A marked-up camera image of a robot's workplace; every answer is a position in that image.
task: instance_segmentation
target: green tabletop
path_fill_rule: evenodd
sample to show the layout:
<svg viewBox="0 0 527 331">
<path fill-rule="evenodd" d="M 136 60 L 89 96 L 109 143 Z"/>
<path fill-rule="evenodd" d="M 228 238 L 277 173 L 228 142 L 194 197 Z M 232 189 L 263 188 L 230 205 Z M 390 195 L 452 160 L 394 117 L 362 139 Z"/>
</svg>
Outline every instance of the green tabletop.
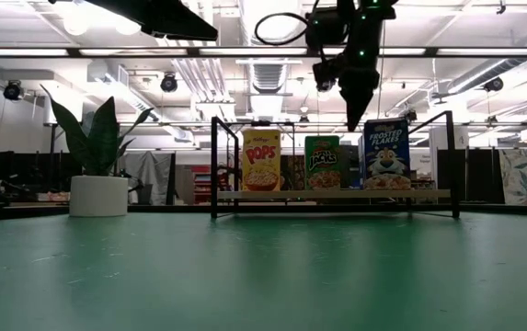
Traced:
<svg viewBox="0 0 527 331">
<path fill-rule="evenodd" d="M 527 330 L 527 217 L 2 221 L 2 330 Z"/>
</svg>

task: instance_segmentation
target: pops cereal box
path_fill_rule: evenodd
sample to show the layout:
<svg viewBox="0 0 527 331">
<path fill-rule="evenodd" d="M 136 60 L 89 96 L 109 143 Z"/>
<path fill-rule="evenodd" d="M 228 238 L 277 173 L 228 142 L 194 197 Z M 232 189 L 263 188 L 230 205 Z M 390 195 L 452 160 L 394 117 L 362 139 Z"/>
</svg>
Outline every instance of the pops cereal box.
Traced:
<svg viewBox="0 0 527 331">
<path fill-rule="evenodd" d="M 243 136 L 243 190 L 280 190 L 281 133 L 247 130 Z"/>
<path fill-rule="evenodd" d="M 406 119 L 368 120 L 363 130 L 365 189 L 410 189 Z"/>
<path fill-rule="evenodd" d="M 337 136 L 306 137 L 306 189 L 340 189 L 339 141 Z"/>
</svg>

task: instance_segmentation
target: bowl of cereal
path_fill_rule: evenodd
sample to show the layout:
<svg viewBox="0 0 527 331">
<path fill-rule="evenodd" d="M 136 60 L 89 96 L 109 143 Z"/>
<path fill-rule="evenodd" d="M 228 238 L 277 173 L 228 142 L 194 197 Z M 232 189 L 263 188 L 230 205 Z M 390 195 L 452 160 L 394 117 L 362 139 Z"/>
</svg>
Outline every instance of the bowl of cereal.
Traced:
<svg viewBox="0 0 527 331">
<path fill-rule="evenodd" d="M 245 186 L 250 191 L 271 191 L 277 187 L 279 181 L 277 174 L 258 170 L 246 175 Z"/>
<path fill-rule="evenodd" d="M 363 183 L 365 189 L 391 189 L 391 190 L 405 190 L 411 189 L 411 181 L 409 178 L 395 175 L 395 174 L 381 174 L 368 178 Z"/>
<path fill-rule="evenodd" d="M 308 185 L 312 190 L 340 189 L 340 173 L 338 171 L 322 171 L 308 178 Z"/>
</svg>

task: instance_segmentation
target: wooden shelf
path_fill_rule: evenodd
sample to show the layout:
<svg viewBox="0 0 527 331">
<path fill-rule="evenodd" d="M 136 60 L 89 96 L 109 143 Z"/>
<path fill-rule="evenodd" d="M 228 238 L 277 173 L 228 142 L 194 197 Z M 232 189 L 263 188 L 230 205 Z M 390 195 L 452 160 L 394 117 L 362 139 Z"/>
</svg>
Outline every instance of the wooden shelf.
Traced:
<svg viewBox="0 0 527 331">
<path fill-rule="evenodd" d="M 273 200 L 273 199 L 374 199 L 374 198 L 450 198 L 448 189 L 417 189 L 417 190 L 328 190 L 328 191 L 222 191 L 218 192 L 218 200 Z"/>
</svg>

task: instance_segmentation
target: apple jacks cereal box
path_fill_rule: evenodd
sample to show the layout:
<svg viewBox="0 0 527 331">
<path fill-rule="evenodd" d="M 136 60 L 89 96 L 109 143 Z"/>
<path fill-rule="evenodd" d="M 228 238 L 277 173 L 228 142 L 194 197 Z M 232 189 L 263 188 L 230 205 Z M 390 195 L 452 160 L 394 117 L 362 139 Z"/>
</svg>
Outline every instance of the apple jacks cereal box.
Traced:
<svg viewBox="0 0 527 331">
<path fill-rule="evenodd" d="M 247 130 L 243 136 L 243 190 L 280 190 L 281 133 Z"/>
<path fill-rule="evenodd" d="M 406 119 L 368 120 L 363 130 L 365 189 L 410 189 Z"/>
<path fill-rule="evenodd" d="M 340 189 L 339 137 L 308 136 L 305 152 L 306 189 Z"/>
</svg>

